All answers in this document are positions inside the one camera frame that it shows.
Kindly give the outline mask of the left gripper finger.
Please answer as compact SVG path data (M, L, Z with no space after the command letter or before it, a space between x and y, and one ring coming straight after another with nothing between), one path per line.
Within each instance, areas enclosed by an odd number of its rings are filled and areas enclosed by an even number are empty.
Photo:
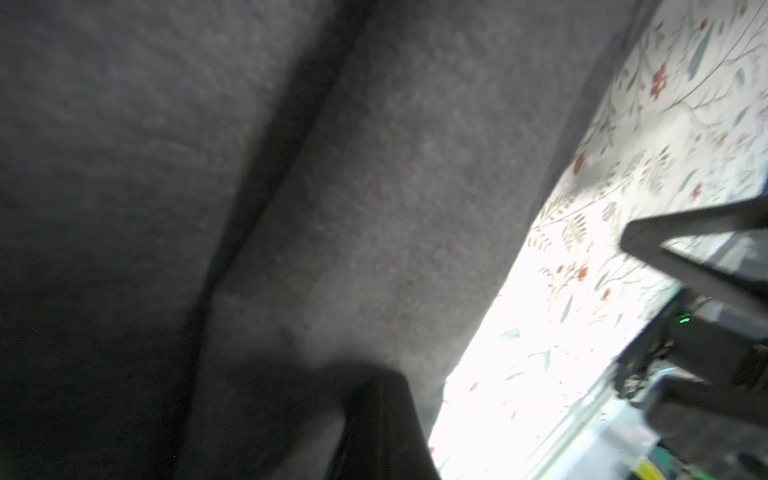
M438 479L404 375L386 371L345 405L345 428L327 479Z

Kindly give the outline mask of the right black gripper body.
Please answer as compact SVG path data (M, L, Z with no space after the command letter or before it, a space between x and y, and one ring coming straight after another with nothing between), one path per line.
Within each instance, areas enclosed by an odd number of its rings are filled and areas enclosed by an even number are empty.
M767 339L677 293L625 347L613 387L696 479L767 476Z

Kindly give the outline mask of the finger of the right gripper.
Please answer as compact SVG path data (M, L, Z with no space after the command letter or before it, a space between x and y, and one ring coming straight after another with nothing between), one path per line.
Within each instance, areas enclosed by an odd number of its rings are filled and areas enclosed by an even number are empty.
M699 294L736 307L755 318L767 316L767 282L727 273L662 247L671 239L767 228L767 199L736 203L634 220L620 239L625 253L671 276Z

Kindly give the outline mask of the dark grey long pants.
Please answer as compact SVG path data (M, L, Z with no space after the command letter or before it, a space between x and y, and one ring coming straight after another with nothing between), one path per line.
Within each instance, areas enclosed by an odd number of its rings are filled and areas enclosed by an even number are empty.
M327 479L449 374L654 1L5 1L1 475Z

